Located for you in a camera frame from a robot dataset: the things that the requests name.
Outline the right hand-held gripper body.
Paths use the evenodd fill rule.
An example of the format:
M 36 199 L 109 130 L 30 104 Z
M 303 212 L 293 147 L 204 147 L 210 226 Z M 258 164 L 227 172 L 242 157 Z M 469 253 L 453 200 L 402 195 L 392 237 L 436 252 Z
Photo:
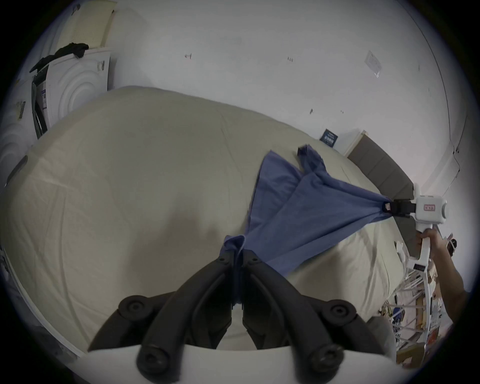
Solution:
M 444 197 L 423 195 L 417 183 L 413 185 L 413 196 L 412 200 L 400 201 L 400 214 L 414 219 L 417 232 L 423 233 L 445 223 L 448 206 Z M 417 259 L 409 257 L 407 268 L 426 272 L 430 260 L 430 251 L 430 238 L 423 238 L 419 257 Z

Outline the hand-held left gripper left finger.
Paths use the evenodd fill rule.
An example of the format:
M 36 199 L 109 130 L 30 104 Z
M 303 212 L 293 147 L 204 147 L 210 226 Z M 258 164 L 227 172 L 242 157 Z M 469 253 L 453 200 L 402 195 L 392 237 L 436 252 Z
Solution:
M 134 367 L 148 381 L 178 381 L 185 344 L 215 349 L 231 325 L 235 251 L 227 250 L 176 291 L 122 299 L 88 352 L 139 345 Z

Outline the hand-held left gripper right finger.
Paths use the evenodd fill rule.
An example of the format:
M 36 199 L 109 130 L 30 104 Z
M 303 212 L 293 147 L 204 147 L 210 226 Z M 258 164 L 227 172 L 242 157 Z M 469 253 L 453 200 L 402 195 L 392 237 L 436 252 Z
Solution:
M 301 381 L 330 381 L 345 351 L 385 357 L 356 308 L 302 295 L 254 252 L 242 252 L 243 325 L 258 350 L 291 347 Z

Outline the person's right hand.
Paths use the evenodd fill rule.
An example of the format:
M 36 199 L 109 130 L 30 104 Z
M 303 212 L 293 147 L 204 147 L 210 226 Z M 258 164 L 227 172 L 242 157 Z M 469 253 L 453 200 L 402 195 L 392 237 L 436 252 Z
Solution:
M 421 247 L 422 240 L 430 240 L 429 258 L 434 262 L 451 261 L 451 255 L 448 250 L 448 241 L 434 228 L 426 229 L 423 232 L 417 231 L 417 244 Z

